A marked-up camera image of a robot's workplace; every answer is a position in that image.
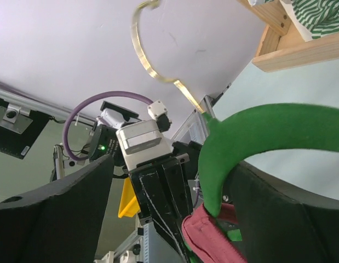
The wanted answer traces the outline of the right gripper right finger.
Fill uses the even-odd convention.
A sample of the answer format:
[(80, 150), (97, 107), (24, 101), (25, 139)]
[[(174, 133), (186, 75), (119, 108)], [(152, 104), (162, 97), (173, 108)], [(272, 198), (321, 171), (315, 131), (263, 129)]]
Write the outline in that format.
[(228, 175), (248, 262), (339, 262), (339, 200), (241, 162)]

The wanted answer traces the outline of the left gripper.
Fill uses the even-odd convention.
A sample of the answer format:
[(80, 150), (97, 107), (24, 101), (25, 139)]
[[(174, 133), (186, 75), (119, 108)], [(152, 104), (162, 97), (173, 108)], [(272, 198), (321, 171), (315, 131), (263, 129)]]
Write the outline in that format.
[(177, 219), (193, 211), (191, 163), (187, 153), (159, 157), (130, 173), (140, 219), (152, 219), (156, 231), (184, 258), (186, 247)]

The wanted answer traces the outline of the green plastic hanger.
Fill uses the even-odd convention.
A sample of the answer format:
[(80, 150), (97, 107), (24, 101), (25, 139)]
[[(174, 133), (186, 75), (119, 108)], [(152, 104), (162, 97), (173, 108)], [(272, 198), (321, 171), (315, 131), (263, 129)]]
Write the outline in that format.
[[(203, 191), (202, 204), (215, 218), (223, 203), (234, 206), (228, 193), (227, 178), (246, 158), (268, 151), (290, 149), (339, 153), (339, 108), (310, 104), (266, 104), (242, 110), (224, 121), (210, 116), (206, 116), (206, 120), (210, 135), (200, 146), (198, 174)], [(239, 223), (221, 219), (217, 223), (224, 231), (240, 229)], [(243, 239), (233, 244), (248, 262)], [(186, 241), (185, 245), (190, 253), (189, 262), (203, 262)]]

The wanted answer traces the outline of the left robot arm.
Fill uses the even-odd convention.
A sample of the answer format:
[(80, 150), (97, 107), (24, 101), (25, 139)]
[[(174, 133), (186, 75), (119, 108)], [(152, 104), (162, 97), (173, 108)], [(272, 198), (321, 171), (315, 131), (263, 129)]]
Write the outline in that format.
[(164, 137), (171, 125), (168, 111), (157, 100), (148, 105), (149, 120), (137, 113), (104, 102), (93, 129), (88, 158), (111, 155), (123, 168), (124, 184), (118, 216), (138, 216), (140, 223), (153, 223), (160, 236), (190, 261), (181, 225), (193, 211), (188, 182), (198, 172), (200, 144)]

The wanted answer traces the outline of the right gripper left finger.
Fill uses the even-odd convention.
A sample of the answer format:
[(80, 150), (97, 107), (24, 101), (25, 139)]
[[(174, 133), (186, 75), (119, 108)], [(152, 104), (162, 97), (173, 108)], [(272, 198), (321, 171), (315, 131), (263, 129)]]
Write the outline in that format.
[(113, 177), (105, 155), (0, 203), (0, 262), (93, 262)]

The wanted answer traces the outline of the red tank top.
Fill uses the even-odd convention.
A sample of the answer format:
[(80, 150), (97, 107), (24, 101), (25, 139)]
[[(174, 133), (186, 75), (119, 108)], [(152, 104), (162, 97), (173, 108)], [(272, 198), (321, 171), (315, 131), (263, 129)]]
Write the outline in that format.
[(218, 225), (218, 219), (237, 224), (234, 206), (223, 203), (215, 218), (201, 204), (187, 216), (181, 229), (189, 248), (203, 262), (245, 263), (245, 257), (233, 244), (242, 241), (240, 229), (224, 231)]

